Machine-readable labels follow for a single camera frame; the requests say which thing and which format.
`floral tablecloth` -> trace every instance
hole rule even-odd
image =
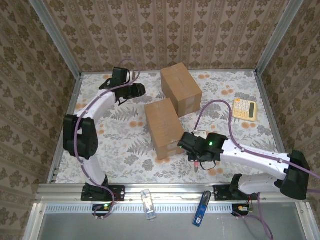
[[[190,72],[203,91],[201,106],[215,99],[225,100],[231,105],[235,98],[257,102],[258,120],[249,122],[234,118],[233,134],[241,144],[277,151],[253,72],[201,70]],[[75,112],[90,102],[99,86],[109,77],[108,74],[83,77]],[[260,173],[256,169],[230,162],[217,163],[216,168],[210,171],[199,168],[195,173],[194,164],[188,162],[185,153],[158,160],[146,122],[144,105],[165,98],[161,90],[160,72],[142,72],[137,83],[144,84],[146,94],[107,110],[96,124],[99,139],[97,157],[110,183],[226,183],[231,181],[234,174]],[[180,118],[185,131],[193,130],[199,112]],[[227,116],[228,108],[224,104],[213,104],[204,112],[198,130],[229,136]],[[208,169],[211,164],[204,163],[203,166]],[[65,151],[56,183],[79,184],[85,181],[80,164]]]

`usb flash drive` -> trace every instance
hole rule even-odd
[[[202,220],[204,219],[210,198],[211,198],[211,192],[205,191],[202,195],[200,204],[199,204],[198,209],[196,211],[196,214],[195,214],[195,217],[193,220],[193,225],[200,227]]]

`gray floor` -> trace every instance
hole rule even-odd
[[[276,240],[304,240],[294,203],[265,203],[265,221]],[[206,214],[201,227],[192,225],[194,214],[158,214],[151,222],[144,214],[114,214],[95,220],[91,214],[47,214],[40,240],[266,240],[255,219],[236,219],[231,214]]]

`yellow calculator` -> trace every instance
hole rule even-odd
[[[234,118],[246,121],[257,121],[258,107],[254,101],[248,101],[237,98],[234,101],[232,115]]]

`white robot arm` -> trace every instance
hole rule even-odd
[[[74,138],[78,119],[81,117],[77,134],[77,151],[83,168],[90,178],[86,182],[91,186],[108,186],[108,178],[100,168],[96,152],[98,149],[98,135],[96,124],[103,114],[116,103],[123,104],[129,99],[143,96],[146,93],[145,87],[141,83],[134,83],[106,92],[106,90],[129,83],[131,78],[135,78],[134,72],[128,69],[115,67],[112,78],[109,78],[99,87],[97,95],[87,105],[75,115],[66,115],[63,120],[63,148],[71,156],[75,157]]]
[[[293,150],[292,154],[277,153],[242,144],[239,148],[226,136],[217,133],[207,135],[206,131],[185,132],[178,146],[187,151],[190,162],[230,162],[264,172],[256,175],[234,175],[230,192],[235,199],[246,199],[258,192],[281,192],[289,198],[306,199],[309,174],[285,164],[290,162],[310,170],[304,155],[299,151]]]

